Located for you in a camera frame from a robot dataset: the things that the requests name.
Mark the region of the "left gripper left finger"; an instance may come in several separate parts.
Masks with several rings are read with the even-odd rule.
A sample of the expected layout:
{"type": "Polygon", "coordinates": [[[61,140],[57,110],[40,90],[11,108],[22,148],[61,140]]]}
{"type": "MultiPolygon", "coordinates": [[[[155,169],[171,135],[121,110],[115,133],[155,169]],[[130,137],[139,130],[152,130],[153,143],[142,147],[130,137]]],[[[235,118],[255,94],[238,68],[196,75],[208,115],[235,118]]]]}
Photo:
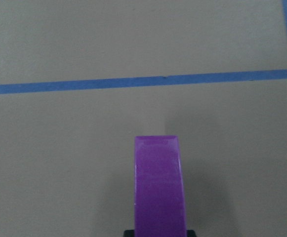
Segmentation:
{"type": "Polygon", "coordinates": [[[123,237],[135,237],[135,231],[134,230],[125,230],[123,232],[123,237]]]}

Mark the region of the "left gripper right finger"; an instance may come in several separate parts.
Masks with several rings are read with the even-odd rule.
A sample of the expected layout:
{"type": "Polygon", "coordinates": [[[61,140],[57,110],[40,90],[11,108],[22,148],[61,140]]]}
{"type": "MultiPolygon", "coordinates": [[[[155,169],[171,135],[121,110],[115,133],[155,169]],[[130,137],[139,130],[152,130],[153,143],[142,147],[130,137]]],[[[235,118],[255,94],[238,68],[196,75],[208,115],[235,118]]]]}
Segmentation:
{"type": "Polygon", "coordinates": [[[197,237],[196,232],[194,230],[187,230],[186,237],[197,237]]]}

